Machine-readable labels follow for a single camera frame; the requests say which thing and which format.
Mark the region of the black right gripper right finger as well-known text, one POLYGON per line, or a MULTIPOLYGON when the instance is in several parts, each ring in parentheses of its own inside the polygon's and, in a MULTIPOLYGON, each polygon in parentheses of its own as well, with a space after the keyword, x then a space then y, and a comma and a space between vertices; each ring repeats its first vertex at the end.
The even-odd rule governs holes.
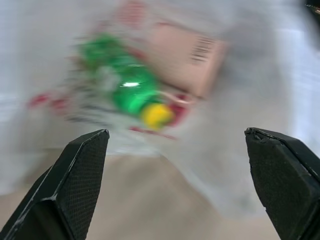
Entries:
POLYGON ((281 240, 320 240, 320 158, 297 138, 245 130, 255 191, 281 240))

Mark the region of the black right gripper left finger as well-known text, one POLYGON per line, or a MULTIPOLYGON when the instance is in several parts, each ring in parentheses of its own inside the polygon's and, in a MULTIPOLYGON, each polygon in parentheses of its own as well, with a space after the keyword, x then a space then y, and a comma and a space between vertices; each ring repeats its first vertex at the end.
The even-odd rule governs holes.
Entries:
POLYGON ((69 142, 31 186, 0 240, 86 240, 100 194, 109 132, 69 142))

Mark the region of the translucent white plastic bag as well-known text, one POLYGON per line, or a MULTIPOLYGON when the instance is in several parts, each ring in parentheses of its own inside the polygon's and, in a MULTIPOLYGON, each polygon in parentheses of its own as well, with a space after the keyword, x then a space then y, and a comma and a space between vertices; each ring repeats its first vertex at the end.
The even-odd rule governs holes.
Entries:
POLYGON ((148 180, 149 157, 165 157, 224 216, 263 214, 249 170, 244 130, 261 127, 304 141, 320 156, 320 34, 304 0, 139 0, 146 13, 230 44, 204 100, 166 130, 133 133, 116 113, 63 120, 36 94, 62 91, 74 77, 67 57, 102 24, 115 27, 125 0, 0 0, 0 196, 31 182, 48 149, 108 128, 108 159, 126 160, 148 180))

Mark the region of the green plastic bottle yellow cap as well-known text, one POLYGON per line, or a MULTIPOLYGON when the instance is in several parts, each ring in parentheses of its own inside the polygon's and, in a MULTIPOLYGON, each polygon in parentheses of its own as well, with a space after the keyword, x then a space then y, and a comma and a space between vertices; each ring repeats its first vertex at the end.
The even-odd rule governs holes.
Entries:
POLYGON ((81 42, 77 58, 86 79, 118 111, 140 119, 153 130, 162 129, 175 118, 161 99, 155 75, 115 36, 100 33, 81 42))

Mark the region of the pink cardboard box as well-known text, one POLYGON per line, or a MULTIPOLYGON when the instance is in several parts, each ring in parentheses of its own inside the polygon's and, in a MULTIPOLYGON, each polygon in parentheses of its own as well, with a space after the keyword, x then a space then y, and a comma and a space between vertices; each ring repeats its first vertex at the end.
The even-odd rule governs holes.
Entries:
POLYGON ((157 23, 146 43, 146 61, 163 82, 203 98, 222 66, 227 45, 186 28, 157 23))

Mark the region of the dark object at corner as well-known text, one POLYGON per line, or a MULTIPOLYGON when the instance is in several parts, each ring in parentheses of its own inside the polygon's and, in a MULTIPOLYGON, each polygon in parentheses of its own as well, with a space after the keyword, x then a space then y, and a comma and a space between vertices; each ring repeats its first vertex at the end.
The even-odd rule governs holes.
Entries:
POLYGON ((320 17, 320 0, 305 0, 305 6, 312 14, 320 17))

